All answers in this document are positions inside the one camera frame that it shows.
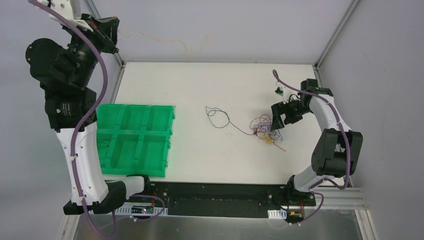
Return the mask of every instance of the black wire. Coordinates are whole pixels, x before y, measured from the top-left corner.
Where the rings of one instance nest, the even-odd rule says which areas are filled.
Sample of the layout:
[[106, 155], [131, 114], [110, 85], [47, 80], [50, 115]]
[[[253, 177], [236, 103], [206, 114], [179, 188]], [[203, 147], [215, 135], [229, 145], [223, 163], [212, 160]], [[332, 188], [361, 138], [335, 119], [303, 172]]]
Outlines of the black wire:
[[287, 208], [285, 209], [284, 207], [283, 207], [283, 205], [281, 204], [281, 203], [279, 203], [277, 200], [276, 200], [276, 198], [275, 197], [273, 197], [272, 198], [272, 201], [276, 204], [276, 205], [278, 205], [282, 210], [284, 210], [284, 211], [289, 211], [289, 205], [287, 204]]
[[[213, 115], [215, 115], [217, 112], [221, 112], [221, 113], [224, 113], [225, 115], [226, 115], [226, 117], [227, 117], [227, 119], [228, 119], [228, 122], [224, 125], [224, 126], [216, 126], [213, 122], [212, 122], [212, 120], [211, 120], [211, 117], [213, 116]], [[244, 133], [244, 134], [246, 134], [246, 135], [254, 135], [253, 133], [252, 134], [249, 134], [249, 133], [247, 133], [247, 132], [245, 132], [245, 131], [243, 131], [243, 130], [241, 130], [240, 128], [238, 128], [236, 125], [234, 125], [232, 122], [231, 122], [231, 120], [230, 120], [230, 116], [228, 116], [228, 113], [226, 112], [226, 111], [223, 111], [223, 110], [221, 110], [221, 109], [219, 109], [219, 108], [217, 108], [217, 107], [208, 107], [208, 106], [206, 106], [206, 115], [207, 115], [207, 118], [209, 119], [209, 121], [210, 121], [210, 123], [215, 127], [215, 128], [217, 128], [217, 129], [222, 129], [222, 128], [225, 128], [226, 126], [228, 126], [228, 124], [231, 124], [233, 127], [235, 127], [236, 129], [238, 129], [240, 132], [242, 132], [242, 133]]]
[[[109, 143], [110, 143], [109, 141], [98, 141], [97, 150], [109, 148], [110, 147]], [[99, 147], [99, 144], [105, 144], [106, 146]]]
[[290, 102], [290, 99], [292, 98], [292, 96], [295, 96], [298, 100], [300, 100], [300, 98], [299, 98], [299, 96], [297, 95], [297, 94], [291, 94], [289, 97], [288, 97], [288, 101]]

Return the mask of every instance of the colorful wires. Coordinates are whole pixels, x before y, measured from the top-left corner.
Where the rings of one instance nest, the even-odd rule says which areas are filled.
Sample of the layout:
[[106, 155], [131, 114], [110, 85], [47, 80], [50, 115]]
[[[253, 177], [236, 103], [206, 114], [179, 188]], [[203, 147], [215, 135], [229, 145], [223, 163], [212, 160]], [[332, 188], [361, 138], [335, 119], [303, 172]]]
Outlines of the colorful wires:
[[286, 151], [276, 144], [276, 141], [278, 140], [281, 142], [283, 141], [283, 136], [281, 135], [279, 129], [271, 130], [272, 123], [273, 121], [268, 114], [262, 114], [260, 117], [254, 118], [250, 122], [249, 127], [253, 130], [253, 134], [258, 138], [265, 140], [269, 144], [277, 146], [283, 151]]
[[[228, 122], [226, 124], [224, 124], [223, 126], [216, 126], [212, 122], [211, 117], [214, 116], [217, 112], [225, 114], [225, 116], [228, 119]], [[271, 130], [271, 125], [272, 125], [273, 121], [268, 114], [262, 114], [261, 116], [254, 118], [250, 122], [249, 127], [250, 127], [251, 130], [253, 130], [253, 133], [248, 133], [248, 132], [245, 132], [245, 131], [241, 130], [240, 128], [238, 128], [236, 125], [234, 125], [231, 122], [230, 116], [228, 116], [228, 113], [226, 111], [219, 109], [218, 107], [208, 107], [208, 106], [206, 106], [206, 115], [209, 118], [210, 123], [217, 129], [225, 128], [226, 126], [231, 124], [233, 127], [235, 127], [240, 132], [242, 132], [246, 135], [257, 136], [258, 138], [265, 140], [267, 143], [277, 146], [279, 149], [283, 150], [284, 152], [286, 151], [282, 147], [280, 147], [276, 144], [276, 141], [281, 141], [281, 142], [283, 141], [283, 136], [281, 135], [280, 130], [278, 130], [278, 129], [277, 130]]]

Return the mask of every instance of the metal extrusion bar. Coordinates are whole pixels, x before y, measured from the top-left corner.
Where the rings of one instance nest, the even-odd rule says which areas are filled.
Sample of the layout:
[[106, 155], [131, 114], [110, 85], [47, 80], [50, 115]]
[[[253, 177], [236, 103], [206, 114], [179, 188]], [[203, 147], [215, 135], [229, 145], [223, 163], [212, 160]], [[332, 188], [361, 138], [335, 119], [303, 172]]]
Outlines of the metal extrusion bar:
[[374, 227], [373, 219], [369, 210], [355, 210], [357, 222], [359, 225], [362, 239], [364, 240], [378, 240], [377, 232]]
[[[368, 203], [364, 191], [361, 188], [349, 187], [339, 190], [335, 187], [317, 187], [315, 192], [324, 195], [324, 203], [321, 209], [342, 209], [342, 210], [368, 210]], [[315, 195], [316, 205], [320, 204], [321, 197]]]
[[115, 86], [113, 87], [112, 96], [110, 98], [110, 103], [114, 104], [115, 100], [117, 99], [119, 87], [121, 85], [122, 77], [124, 76], [125, 67], [127, 66], [127, 63], [123, 63], [121, 68], [119, 69], [118, 77], [116, 79]]
[[321, 65], [323, 64], [324, 60], [326, 59], [327, 55], [329, 54], [330, 50], [333, 48], [334, 44], [336, 43], [337, 39], [340, 36], [340, 33], [345, 28], [346, 23], [349, 21], [350, 17], [354, 13], [355, 9], [358, 7], [358, 4], [361, 2], [361, 0], [352, 0], [350, 2], [349, 7], [347, 8], [346, 12], [344, 13], [343, 17], [341, 18], [341, 21], [337, 25], [334, 33], [332, 34], [330, 40], [328, 41], [327, 45], [324, 48], [324, 51], [322, 52], [321, 56], [318, 59], [318, 62], [315, 64], [316, 69], [319, 71]]
[[65, 215], [57, 240], [73, 240], [77, 230], [79, 215]]
[[[92, 16], [94, 16], [96, 19], [101, 19], [101, 15], [99, 10], [97, 9], [96, 5], [94, 4], [93, 0], [84, 0], [85, 5], [88, 8], [88, 11], [90, 12], [90, 14]], [[115, 60], [117, 61], [118, 65], [120, 68], [123, 67], [124, 64], [124, 60], [122, 60], [121, 55], [119, 54], [119, 52], [113, 54], [113, 56], [115, 57]]]
[[316, 80], [318, 80], [318, 86], [320, 88], [323, 88], [324, 85], [323, 85], [323, 82], [321, 81], [320, 72], [317, 70], [317, 68], [314, 65], [312, 65], [312, 69], [313, 69], [313, 73], [315, 74]]

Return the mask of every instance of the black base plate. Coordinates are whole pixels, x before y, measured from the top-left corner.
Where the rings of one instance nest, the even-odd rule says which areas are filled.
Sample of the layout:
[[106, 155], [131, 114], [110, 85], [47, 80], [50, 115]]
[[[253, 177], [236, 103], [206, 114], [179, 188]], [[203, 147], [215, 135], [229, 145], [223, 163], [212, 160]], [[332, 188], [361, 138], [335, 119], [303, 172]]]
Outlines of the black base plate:
[[[152, 192], [164, 200], [168, 215], [228, 218], [268, 218], [268, 210], [280, 210], [288, 202], [282, 198], [285, 185], [215, 184], [151, 182]], [[127, 202], [145, 202], [131, 197]], [[315, 206], [315, 197], [303, 200], [305, 206]], [[290, 204], [291, 209], [299, 209]], [[161, 207], [159, 201], [155, 207]]]

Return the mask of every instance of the red wire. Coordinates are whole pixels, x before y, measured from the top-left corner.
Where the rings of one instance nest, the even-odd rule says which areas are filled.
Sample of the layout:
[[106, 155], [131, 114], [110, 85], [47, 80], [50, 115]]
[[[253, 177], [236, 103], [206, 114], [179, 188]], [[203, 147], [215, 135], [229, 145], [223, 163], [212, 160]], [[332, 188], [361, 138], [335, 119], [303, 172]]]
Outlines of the red wire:
[[286, 152], [286, 150], [284, 150], [284, 148], [278, 146], [277, 144], [273, 143], [275, 146], [277, 146], [279, 149], [283, 150], [284, 152]]
[[300, 202], [300, 210], [299, 210], [299, 212], [302, 212], [302, 210], [305, 208], [305, 203], [304, 203], [304, 201], [301, 201]]
[[268, 120], [268, 122], [271, 122], [271, 117], [268, 115], [268, 114], [262, 114], [261, 116], [259, 116], [259, 117], [255, 117], [251, 122], [250, 122], [250, 124], [249, 124], [249, 127], [250, 127], [250, 129], [253, 129], [253, 127], [252, 127], [252, 123], [256, 120], [256, 119], [259, 119], [258, 121], [259, 121], [259, 124], [261, 124], [264, 120]]
[[155, 204], [155, 199], [153, 198], [153, 200], [151, 201], [151, 205], [150, 205], [151, 209], [154, 207], [154, 204]]

